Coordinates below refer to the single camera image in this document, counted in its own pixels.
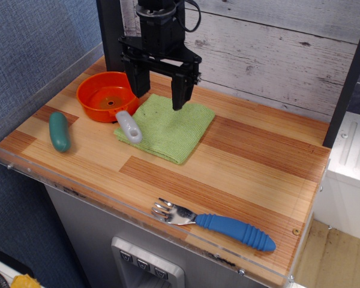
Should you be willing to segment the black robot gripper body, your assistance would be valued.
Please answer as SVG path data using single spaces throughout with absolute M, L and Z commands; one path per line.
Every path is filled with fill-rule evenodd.
M 185 25 L 186 1 L 138 1 L 139 37 L 121 36 L 122 60 L 167 76 L 182 74 L 199 82 L 202 59 L 185 46 L 185 34 L 194 28 Z

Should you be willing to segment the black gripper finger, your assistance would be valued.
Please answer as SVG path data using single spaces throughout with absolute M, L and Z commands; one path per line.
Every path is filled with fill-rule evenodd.
M 193 92 L 194 82 L 192 78 L 182 74 L 175 74 L 172 77 L 172 106 L 173 110 L 181 110 L 183 105 L 190 100 Z
M 133 94 L 137 98 L 144 96 L 151 88 L 149 70 L 128 61 L 124 62 L 124 66 Z

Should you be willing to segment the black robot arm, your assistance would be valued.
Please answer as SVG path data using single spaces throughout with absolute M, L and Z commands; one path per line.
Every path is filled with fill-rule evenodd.
M 182 109 L 200 79 L 202 59 L 185 46 L 185 1 L 139 1 L 139 37 L 121 36 L 122 61 L 135 96 L 150 88 L 150 73 L 171 77 L 172 106 Z

